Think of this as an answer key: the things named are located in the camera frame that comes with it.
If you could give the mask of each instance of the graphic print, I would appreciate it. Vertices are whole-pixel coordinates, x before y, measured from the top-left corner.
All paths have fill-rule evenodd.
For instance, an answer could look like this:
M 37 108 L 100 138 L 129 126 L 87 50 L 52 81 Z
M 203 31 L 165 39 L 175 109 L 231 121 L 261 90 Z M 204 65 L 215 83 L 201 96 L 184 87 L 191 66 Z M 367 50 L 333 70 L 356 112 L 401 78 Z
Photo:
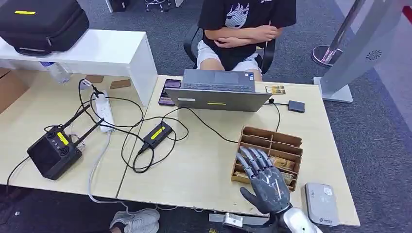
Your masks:
M 238 3 L 238 6 L 233 9 L 233 6 L 230 8 L 229 13 L 226 15 L 225 26 L 228 28 L 241 28 L 247 19 L 249 13 L 249 4 L 246 7 L 243 7 Z

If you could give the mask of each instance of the floor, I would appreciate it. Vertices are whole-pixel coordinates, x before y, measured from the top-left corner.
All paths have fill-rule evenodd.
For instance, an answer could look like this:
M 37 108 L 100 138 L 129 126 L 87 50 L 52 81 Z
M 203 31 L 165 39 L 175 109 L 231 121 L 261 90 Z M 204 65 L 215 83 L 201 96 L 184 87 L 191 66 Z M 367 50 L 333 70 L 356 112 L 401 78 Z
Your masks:
M 145 12 L 143 1 L 132 1 L 126 12 L 114 14 L 108 12 L 104 1 L 79 2 L 93 29 L 146 31 L 159 74 L 181 75 L 183 69 L 192 67 L 182 43 L 185 33 L 198 19 L 202 0 L 186 0 L 181 7 L 167 13 L 155 8 Z M 311 83 L 312 77 L 323 76 L 326 68 L 311 60 L 310 51 L 333 39 L 349 2 L 317 0 L 314 4 L 312 0 L 297 0 L 298 24 L 285 29 L 277 40 L 275 60 L 264 80 Z M 348 33 L 343 49 L 353 35 Z M 406 43 L 400 36 L 396 46 L 410 46 Z M 404 55 L 406 62 L 410 56 Z M 408 63 L 395 64 L 390 59 L 351 83 L 352 104 L 325 102 L 361 226 L 323 228 L 324 232 L 412 232 L 412 133 L 407 105 L 410 95 L 405 92 L 411 82 L 394 72 L 394 67 L 403 74 L 410 70 Z M 0 226 L 0 232 L 70 233 L 105 229 L 113 214 L 122 209 L 119 205 L 94 204 L 81 195 L 26 192 L 15 206 L 20 215 L 12 216 L 7 225 Z M 149 207 L 142 203 L 130 205 L 132 209 Z M 183 208 L 162 211 L 159 232 L 207 233 L 210 228 L 229 232 L 220 224 L 209 223 L 207 214 Z M 5 211 L 0 213 L 1 220 L 5 215 Z

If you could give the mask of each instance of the sneaker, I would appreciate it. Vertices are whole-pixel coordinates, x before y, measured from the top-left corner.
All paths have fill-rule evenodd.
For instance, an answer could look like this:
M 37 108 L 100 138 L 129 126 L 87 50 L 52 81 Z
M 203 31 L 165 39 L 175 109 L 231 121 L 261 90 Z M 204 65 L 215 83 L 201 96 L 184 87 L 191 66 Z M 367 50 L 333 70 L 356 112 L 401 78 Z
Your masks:
M 110 223 L 110 228 L 112 228 L 116 222 L 121 222 L 126 225 L 126 228 L 127 225 L 131 224 L 133 229 L 137 229 L 156 223 L 160 218 L 160 213 L 155 209 L 142 209 L 136 212 L 130 212 L 130 214 L 126 211 L 118 211 Z
M 143 227 L 140 227 L 138 224 L 135 225 L 134 222 L 132 222 L 124 228 L 124 233 L 156 233 L 158 230 L 158 222 Z

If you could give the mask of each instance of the robotic thumb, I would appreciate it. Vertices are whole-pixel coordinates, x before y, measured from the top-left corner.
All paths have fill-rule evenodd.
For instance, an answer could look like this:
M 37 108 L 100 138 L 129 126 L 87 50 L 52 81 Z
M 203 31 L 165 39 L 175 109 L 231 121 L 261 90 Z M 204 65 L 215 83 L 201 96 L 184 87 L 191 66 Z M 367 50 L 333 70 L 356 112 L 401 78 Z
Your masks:
M 247 190 L 244 187 L 240 188 L 240 193 L 242 193 L 243 197 L 248 200 L 252 205 L 256 206 L 257 209 L 263 213 L 263 214 L 267 214 L 269 211 L 266 210 L 266 208 L 264 208 L 264 206 L 261 205 L 261 202 L 258 200 L 258 198 L 251 194 L 249 192 L 249 190 Z

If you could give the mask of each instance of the wooden organizer box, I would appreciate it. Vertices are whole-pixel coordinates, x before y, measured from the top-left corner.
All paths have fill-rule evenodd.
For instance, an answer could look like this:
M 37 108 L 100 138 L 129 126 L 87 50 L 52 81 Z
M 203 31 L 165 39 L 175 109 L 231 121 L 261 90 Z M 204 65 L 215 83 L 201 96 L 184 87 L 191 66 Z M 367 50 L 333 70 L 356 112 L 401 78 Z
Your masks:
M 240 146 L 247 148 L 255 147 L 265 151 L 280 172 L 292 175 L 292 181 L 288 185 L 288 188 L 293 192 L 296 189 L 296 182 L 299 176 L 300 162 L 302 159 L 303 150 L 300 148 L 301 144 L 302 139 L 300 137 L 245 126 L 242 129 L 238 142 L 238 152 L 240 151 Z M 286 169 L 275 162 L 276 160 L 281 159 L 292 161 L 292 163 L 289 163 L 289 165 L 292 166 L 289 169 Z M 237 159 L 235 159 L 233 165 L 231 180 L 250 183 L 249 178 L 244 173 L 242 165 L 238 163 Z

